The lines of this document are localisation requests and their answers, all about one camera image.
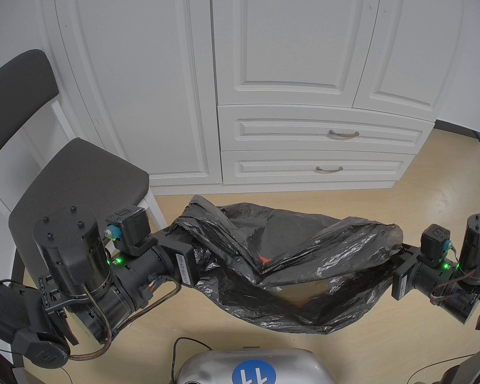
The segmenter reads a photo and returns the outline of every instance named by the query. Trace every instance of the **white logo on blue circle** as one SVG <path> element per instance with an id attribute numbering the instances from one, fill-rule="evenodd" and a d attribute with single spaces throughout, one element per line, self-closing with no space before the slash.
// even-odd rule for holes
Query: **white logo on blue circle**
<path id="1" fill-rule="evenodd" d="M 263 360 L 247 360 L 233 370 L 233 384 L 275 384 L 273 367 Z"/>

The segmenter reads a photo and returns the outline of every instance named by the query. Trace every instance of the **drawer handle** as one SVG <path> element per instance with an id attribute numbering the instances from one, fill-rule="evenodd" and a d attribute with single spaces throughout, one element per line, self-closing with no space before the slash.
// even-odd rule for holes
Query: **drawer handle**
<path id="1" fill-rule="evenodd" d="M 328 133 L 332 136 L 347 137 L 347 138 L 360 136 L 360 132 L 358 131 L 356 131 L 355 133 L 338 133 L 338 132 L 335 132 L 333 129 L 331 129 L 330 131 L 328 131 Z"/>
<path id="2" fill-rule="evenodd" d="M 340 172 L 343 171 L 343 167 L 339 166 L 338 169 L 323 169 L 320 167 L 315 168 L 317 172 L 323 172 L 323 173 L 335 173 L 335 172 Z"/>

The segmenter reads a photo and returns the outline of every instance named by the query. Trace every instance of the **chair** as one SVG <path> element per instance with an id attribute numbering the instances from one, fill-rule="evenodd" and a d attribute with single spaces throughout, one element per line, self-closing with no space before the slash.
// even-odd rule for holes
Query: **chair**
<path id="1" fill-rule="evenodd" d="M 70 140 L 43 168 L 9 215 L 9 228 L 30 276 L 47 272 L 33 240 L 35 223 L 63 205 L 86 205 L 100 233 L 105 217 L 124 204 L 145 208 L 158 229 L 167 223 L 149 188 L 148 173 L 75 137 L 56 96 L 57 83 L 45 53 L 33 49 L 0 68 L 0 149 L 43 105 L 50 103 Z"/>

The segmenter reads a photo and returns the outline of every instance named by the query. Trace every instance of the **black plastic bag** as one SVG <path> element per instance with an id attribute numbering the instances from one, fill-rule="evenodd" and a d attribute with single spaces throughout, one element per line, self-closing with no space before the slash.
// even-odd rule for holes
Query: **black plastic bag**
<path id="1" fill-rule="evenodd" d="M 263 328 L 328 334 L 360 319 L 392 283 L 403 233 L 359 217 L 338 220 L 194 196 L 172 224 L 197 242 L 195 286 Z"/>

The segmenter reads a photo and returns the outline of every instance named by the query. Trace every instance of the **drawer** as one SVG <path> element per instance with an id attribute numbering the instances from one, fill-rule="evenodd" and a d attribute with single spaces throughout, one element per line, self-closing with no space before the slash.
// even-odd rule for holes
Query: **drawer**
<path id="1" fill-rule="evenodd" d="M 224 184 L 398 180 L 414 155 L 354 151 L 225 151 Z"/>
<path id="2" fill-rule="evenodd" d="M 433 123 L 354 108 L 227 105 L 218 106 L 218 126 L 222 151 L 325 149 L 416 155 Z"/>

